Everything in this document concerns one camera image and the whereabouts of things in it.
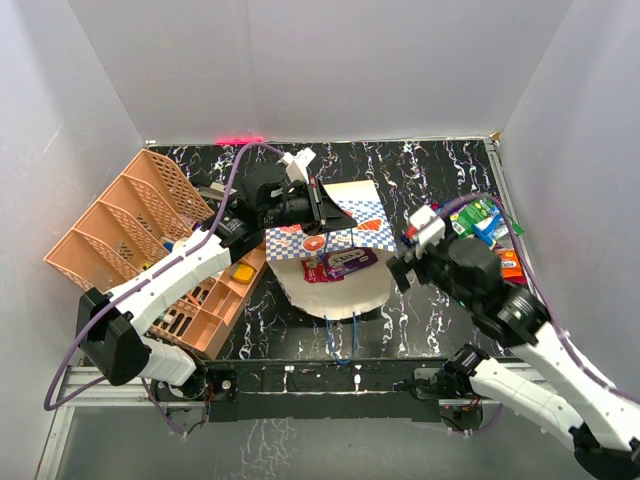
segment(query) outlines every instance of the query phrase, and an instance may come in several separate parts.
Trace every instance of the black marble surface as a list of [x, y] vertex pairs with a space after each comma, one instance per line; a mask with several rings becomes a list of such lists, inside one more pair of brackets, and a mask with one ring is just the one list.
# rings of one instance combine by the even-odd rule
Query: black marble surface
[[[408, 215], [424, 203], [443, 203], [461, 194], [498, 195], [484, 143], [471, 141], [394, 141], [281, 144], [284, 151], [310, 147], [317, 157], [311, 171], [325, 183], [373, 180], [394, 235]], [[237, 147], [166, 146], [154, 150], [174, 159], [189, 177], [225, 183]], [[239, 176], [256, 162], [273, 162], [273, 153], [251, 150]], [[507, 353], [484, 337], [470, 316], [437, 289], [414, 286], [404, 296], [395, 285], [381, 309], [359, 320], [354, 358], [448, 357], [473, 342], [490, 354]], [[352, 325], [335, 330], [343, 357], [351, 354]], [[292, 307], [278, 281], [267, 271], [218, 358], [327, 360], [324, 320]]]

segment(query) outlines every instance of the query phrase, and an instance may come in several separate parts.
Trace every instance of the wire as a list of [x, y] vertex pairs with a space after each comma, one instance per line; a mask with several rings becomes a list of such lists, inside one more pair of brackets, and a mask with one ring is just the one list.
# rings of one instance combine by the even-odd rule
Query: wire
[[464, 432], [464, 430], [463, 430], [462, 428], [460, 428], [460, 426], [459, 426], [456, 422], [454, 422], [453, 420], [451, 420], [450, 418], [445, 417], [444, 415], [440, 415], [440, 418], [441, 418], [442, 420], [446, 420], [446, 421], [447, 421], [447, 422], [449, 422], [451, 425], [453, 425], [454, 427], [456, 427], [456, 428], [458, 429], [458, 431], [459, 431], [459, 432]]
[[462, 410], [464, 410], [465, 412], [468, 412], [470, 410], [475, 410], [476, 408], [478, 408], [479, 403], [480, 403], [480, 396], [474, 394], [473, 400], [469, 402], [469, 405], [465, 405], [464, 407], [462, 407]]
[[186, 436], [188, 437], [189, 435], [191, 435], [191, 432], [193, 432], [198, 425], [202, 426], [205, 423], [207, 423], [206, 420], [200, 420], [198, 423], [194, 424], [189, 430], [187, 430]]
[[[582, 359], [580, 358], [580, 356], [576, 352], [576, 349], [574, 348], [573, 344], [571, 343], [571, 341], [567, 337], [567, 332], [562, 327], [562, 324], [560, 323], [559, 317], [556, 315], [555, 309], [552, 307], [551, 302], [549, 301], [549, 297], [546, 295], [546, 293], [544, 292], [544, 290], [540, 286], [540, 284], [538, 282], [538, 279], [533, 274], [533, 270], [532, 270], [531, 266], [526, 261], [526, 257], [524, 255], [524, 251], [522, 249], [522, 245], [520, 244], [520, 240], [518, 239], [518, 236], [516, 235], [516, 233], [515, 233], [515, 231], [513, 229], [513, 225], [511, 224], [510, 221], [508, 221], [509, 216], [507, 215], [507, 212], [505, 211], [504, 207], [502, 206], [502, 204], [500, 203], [500, 201], [498, 199], [496, 199], [495, 197], [492, 197], [491, 195], [489, 195], [487, 193], [470, 193], [468, 195], [463, 195], [463, 196], [461, 196], [459, 198], [456, 198], [456, 199], [450, 201], [449, 203], [447, 203], [443, 207], [442, 211], [440, 212], [439, 217], [441, 219], [446, 219], [454, 211], [458, 210], [459, 208], [463, 207], [464, 205], [467, 205], [468, 203], [470, 203], [470, 202], [472, 202], [474, 200], [479, 200], [479, 199], [485, 199], [485, 200], [489, 200], [489, 201], [493, 202], [496, 205], [496, 207], [498, 208], [498, 210], [500, 211], [500, 214], [502, 215], [502, 217], [505, 219], [504, 223], [507, 226], [507, 229], [509, 231], [509, 236], [511, 237], [511, 241], [513, 242], [513, 247], [514, 247], [514, 249], [516, 251], [516, 254], [518, 255], [518, 259], [520, 260], [520, 264], [523, 266], [527, 276], [531, 280], [533, 288], [535, 289], [536, 292], [538, 292], [538, 295], [540, 295], [540, 299], [542, 300], [542, 302], [547, 307], [547, 311], [549, 312], [549, 319], [550, 319], [551, 326], [553, 327], [553, 330], [555, 331], [556, 336], [558, 337], [558, 340], [560, 341], [560, 344], [567, 351], [567, 354], [569, 355], [569, 358], [571, 358], [573, 363], [579, 369], [581, 369], [584, 372], [584, 374], [589, 379], [591, 379], [594, 383], [596, 383], [597, 385], [601, 386], [605, 390], [609, 390], [610, 392], [614, 393], [618, 397], [621, 397], [621, 398], [624, 398], [626, 400], [629, 400], [629, 401], [635, 403], [636, 405], [640, 405], [640, 397], [639, 396], [636, 396], [636, 395], [634, 395], [632, 393], [628, 393], [628, 392], [625, 392], [623, 390], [620, 390], [620, 389], [614, 387], [612, 384], [604, 381], [602, 378], [600, 378], [600, 376], [598, 374], [593, 372], [589, 368], [589, 366], [586, 365], [582, 361]], [[427, 224], [420, 229], [420, 232], [418, 232], [418, 235], [420, 233], [422, 233], [424, 230], [426, 230], [432, 223], [434, 223], [437, 220], [437, 218], [438, 217], [433, 217], [431, 220], [429, 220], [429, 222], [427, 222]]]
[[158, 403], [158, 400], [156, 400], [156, 397], [154, 397], [151, 394], [151, 390], [149, 389], [149, 384], [147, 383], [147, 381], [144, 378], [142, 378], [141, 380], [142, 380], [142, 386], [147, 391], [147, 398], [149, 399], [149, 401], [155, 405], [155, 407], [160, 412], [160, 415], [162, 415], [164, 417], [164, 419], [167, 421], [167, 424], [171, 428], [173, 428], [176, 431], [176, 433], [179, 433], [180, 435], [182, 435], [182, 438], [186, 438], [188, 433], [185, 432], [184, 429], [182, 427], [180, 427], [177, 423], [175, 423], [173, 420], [171, 420], [169, 415], [167, 415], [167, 412], [164, 411], [164, 409]]
[[327, 265], [327, 250], [329, 249], [329, 241], [331, 240], [331, 232], [327, 232], [324, 236], [324, 248], [322, 249], [322, 253], [318, 255], [320, 259], [323, 261], [325, 267], [327, 267], [327, 272], [329, 271], [329, 265]]
[[498, 405], [498, 409], [496, 410], [496, 414], [493, 416], [491, 421], [489, 423], [487, 423], [485, 426], [478, 428], [477, 430], [473, 430], [471, 428], [463, 430], [456, 423], [454, 423], [454, 421], [451, 420], [450, 418], [444, 417], [442, 415], [440, 415], [440, 418], [442, 418], [444, 420], [448, 420], [449, 423], [451, 423], [454, 427], [456, 427], [458, 429], [458, 431], [454, 430], [454, 432], [456, 432], [456, 433], [460, 433], [460, 434], [463, 434], [463, 435], [472, 435], [472, 434], [473, 435], [477, 435], [479, 433], [485, 433], [489, 429], [493, 428], [495, 426], [495, 424], [498, 423], [498, 420], [500, 420], [500, 417], [502, 417], [503, 410], [504, 410], [504, 405], [501, 403], [501, 404]]
[[[272, 147], [271, 145], [267, 145], [265, 143], [252, 142], [252, 143], [247, 143], [246, 145], [244, 145], [238, 151], [236, 157], [233, 160], [233, 165], [231, 167], [231, 173], [229, 174], [229, 181], [227, 182], [227, 185], [225, 186], [224, 196], [222, 197], [222, 201], [220, 202], [220, 208], [218, 209], [216, 217], [215, 217], [215, 219], [213, 221], [213, 225], [212, 225], [211, 229], [209, 230], [209, 232], [207, 233], [207, 235], [205, 236], [205, 238], [201, 242], [199, 242], [197, 245], [195, 245], [194, 247], [189, 249], [186, 252], [185, 256], [176, 257], [175, 259], [173, 259], [172, 261], [167, 263], [167, 265], [164, 265], [162, 268], [160, 268], [157, 272], [155, 272], [152, 275], [152, 279], [158, 278], [160, 275], [162, 275], [166, 271], [168, 271], [171, 267], [173, 267], [174, 265], [177, 265], [178, 263], [182, 262], [186, 256], [189, 256], [189, 255], [195, 253], [196, 251], [198, 251], [203, 245], [205, 245], [207, 243], [209, 238], [211, 238], [211, 236], [214, 234], [216, 228], [218, 228], [218, 225], [220, 224], [220, 219], [222, 218], [222, 214], [224, 212], [224, 209], [226, 208], [227, 203], [229, 201], [229, 196], [231, 195], [231, 190], [233, 188], [233, 180], [235, 179], [236, 172], [238, 171], [238, 165], [240, 164], [240, 160], [242, 159], [242, 156], [244, 155], [244, 153], [251, 147], [264, 147], [267, 150], [271, 150], [272, 152], [277, 153], [280, 157], [282, 157], [284, 155], [284, 153], [282, 151], [278, 150], [275, 147]], [[83, 385], [83, 386], [79, 387], [77, 390], [75, 390], [74, 392], [70, 393], [66, 397], [60, 398], [56, 402], [52, 403], [53, 395], [54, 395], [54, 393], [55, 393], [55, 391], [56, 391], [56, 389], [58, 387], [58, 384], [60, 383], [60, 380], [62, 379], [62, 376], [64, 375], [65, 370], [67, 369], [67, 366], [68, 366], [69, 362], [71, 361], [71, 357], [75, 353], [76, 349], [80, 346], [80, 344], [87, 337], [87, 335], [89, 334], [91, 329], [100, 320], [102, 320], [102, 318], [107, 313], [109, 313], [116, 305], [118, 305], [120, 302], [122, 302], [123, 300], [127, 299], [128, 297], [130, 297], [134, 293], [139, 292], [142, 288], [146, 287], [149, 283], [151, 283], [151, 279], [146, 278], [143, 281], [141, 281], [140, 283], [137, 283], [136, 285], [132, 286], [129, 290], [124, 292], [120, 297], [112, 299], [102, 309], [100, 309], [100, 311], [93, 318], [91, 318], [91, 320], [89, 320], [89, 322], [87, 322], [87, 324], [80, 331], [80, 333], [78, 333], [78, 335], [74, 339], [73, 343], [69, 347], [69, 350], [67, 351], [67, 353], [65, 354], [64, 358], [62, 359], [62, 362], [60, 362], [60, 365], [58, 366], [58, 369], [56, 370], [56, 373], [54, 374], [53, 379], [51, 380], [51, 384], [49, 385], [49, 388], [47, 389], [47, 393], [46, 393], [45, 398], [44, 398], [44, 409], [45, 410], [47, 410], [47, 411], [55, 410], [56, 408], [60, 407], [61, 405], [64, 405], [69, 400], [71, 400], [72, 398], [76, 397], [78, 394], [84, 392], [88, 388], [91, 388], [92, 386], [96, 385], [97, 383], [100, 383], [100, 382], [106, 380], [106, 377], [104, 377], [104, 376], [100, 377], [100, 378], [97, 378], [95, 380], [92, 380], [91, 382], [87, 383], [86, 385]]]
[[333, 358], [338, 365], [348, 365], [349, 363], [351, 363], [351, 360], [356, 354], [356, 350], [358, 350], [358, 319], [356, 316], [356, 312], [353, 312], [353, 344], [351, 347], [351, 358], [342, 359], [338, 357], [338, 352], [336, 352], [335, 350], [333, 333], [331, 332], [331, 325], [326, 315], [324, 316], [324, 322], [327, 327], [327, 347], [329, 348], [329, 351], [333, 355]]

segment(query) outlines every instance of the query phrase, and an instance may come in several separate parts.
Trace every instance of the red package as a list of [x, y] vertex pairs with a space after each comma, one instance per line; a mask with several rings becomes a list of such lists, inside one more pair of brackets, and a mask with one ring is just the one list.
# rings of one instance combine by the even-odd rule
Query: red package
[[318, 257], [302, 260], [302, 269], [304, 270], [304, 279], [309, 283], [340, 282], [344, 279], [344, 277], [329, 277], [324, 262]]
[[520, 284], [527, 283], [527, 279], [524, 276], [520, 260], [518, 260], [518, 255], [515, 250], [498, 250], [495, 253], [500, 256], [500, 271], [505, 280]]

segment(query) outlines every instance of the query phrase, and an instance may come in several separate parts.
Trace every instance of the orange crate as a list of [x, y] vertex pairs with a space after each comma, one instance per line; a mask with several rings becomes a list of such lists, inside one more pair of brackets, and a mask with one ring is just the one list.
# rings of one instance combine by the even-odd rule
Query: orange crate
[[[168, 254], [163, 243], [191, 235], [194, 222], [213, 215], [171, 159], [141, 150], [53, 247], [45, 261], [83, 291], [101, 292], [134, 278]], [[241, 262], [256, 273], [249, 285], [231, 269], [209, 278], [167, 310], [151, 331], [182, 348], [215, 358], [266, 269], [265, 246]]]

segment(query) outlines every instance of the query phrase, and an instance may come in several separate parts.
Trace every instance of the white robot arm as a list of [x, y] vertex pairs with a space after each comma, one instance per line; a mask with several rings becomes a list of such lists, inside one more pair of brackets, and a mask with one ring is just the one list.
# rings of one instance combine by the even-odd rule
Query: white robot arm
[[[206, 278], [232, 265], [228, 248], [220, 245], [216, 235], [207, 238], [208, 231], [197, 229], [189, 239], [170, 255], [142, 272], [138, 277], [112, 290], [112, 298], [118, 298], [136, 285], [143, 285], [118, 303], [118, 310], [129, 312], [130, 324], [147, 347], [149, 358], [139, 377], [162, 380], [170, 385], [182, 386], [196, 370], [196, 364], [180, 347], [167, 345], [145, 337], [153, 322], [186, 292], [192, 290]], [[204, 242], [197, 254], [186, 256], [186, 252]], [[163, 272], [167, 265], [170, 271]]]
[[[502, 279], [500, 258], [484, 242], [458, 238], [448, 215], [470, 197], [447, 205], [440, 216], [426, 206], [413, 214], [404, 237], [409, 248], [388, 266], [402, 292], [410, 287], [407, 273], [413, 271], [421, 284], [433, 283], [460, 302], [480, 331], [526, 361], [557, 393], [509, 372], [468, 344], [426, 389], [473, 392], [507, 405], [571, 449], [595, 478], [639, 477], [640, 405], [575, 348], [537, 297]], [[491, 200], [506, 218], [499, 202]]]

